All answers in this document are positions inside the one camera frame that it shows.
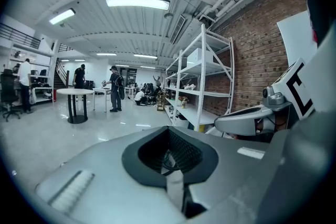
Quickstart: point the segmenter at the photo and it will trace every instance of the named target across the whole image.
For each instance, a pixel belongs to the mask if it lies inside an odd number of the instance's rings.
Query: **ceiling vent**
[[[180,15],[179,20],[177,21],[177,23],[175,25],[173,34],[170,37],[170,43],[171,44],[174,44],[174,42],[175,42],[177,36],[179,35],[179,33],[180,33],[180,31],[181,31],[182,26],[184,25],[184,23],[185,23],[185,18],[182,15]]]

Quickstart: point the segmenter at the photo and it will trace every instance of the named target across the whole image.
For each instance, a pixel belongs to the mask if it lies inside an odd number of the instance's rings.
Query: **staircase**
[[[57,58],[54,73],[54,89],[66,89],[69,86],[69,70],[65,71]]]
[[[65,85],[63,83],[63,81],[61,80],[61,78],[59,77],[58,73],[55,71],[54,74],[54,89],[65,89]]]

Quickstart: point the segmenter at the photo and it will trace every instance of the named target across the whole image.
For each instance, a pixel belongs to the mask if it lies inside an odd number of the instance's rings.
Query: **round black table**
[[[88,115],[86,112],[86,95],[93,94],[94,91],[86,90],[86,89],[59,89],[57,90],[57,93],[68,95],[68,107],[69,107],[68,122],[72,124],[78,124],[78,123],[83,123],[88,120]],[[84,115],[77,115],[76,113],[76,95],[83,96]],[[71,96],[72,96],[72,106],[74,108],[74,115],[72,115],[72,111],[71,111]]]

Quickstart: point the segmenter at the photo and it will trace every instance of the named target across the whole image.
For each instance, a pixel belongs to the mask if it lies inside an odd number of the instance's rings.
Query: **white sign with black letter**
[[[304,66],[305,62],[299,58],[272,85],[274,93],[281,92],[293,104],[299,119],[307,117],[314,110],[306,87],[298,77],[299,70]]]

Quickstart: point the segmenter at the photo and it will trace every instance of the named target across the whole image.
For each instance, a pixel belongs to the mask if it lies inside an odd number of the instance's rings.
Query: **man in white shirt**
[[[147,98],[145,97],[145,89],[144,88],[142,88],[141,91],[138,92],[135,95],[134,100],[135,100],[135,102],[136,102],[137,105],[145,104],[146,103]]]
[[[32,72],[32,67],[29,63],[29,59],[27,58],[26,61],[24,61],[18,71],[20,86],[21,86],[21,100],[22,100],[22,108],[23,111],[27,114],[31,114],[32,111],[30,109],[30,103],[29,103],[29,88],[31,85],[31,79],[30,74]]]
[[[153,76],[153,79],[154,79],[154,81],[156,83],[156,86],[159,87],[161,85],[161,83],[160,83],[160,77],[158,77],[158,79],[155,79],[155,77]]]

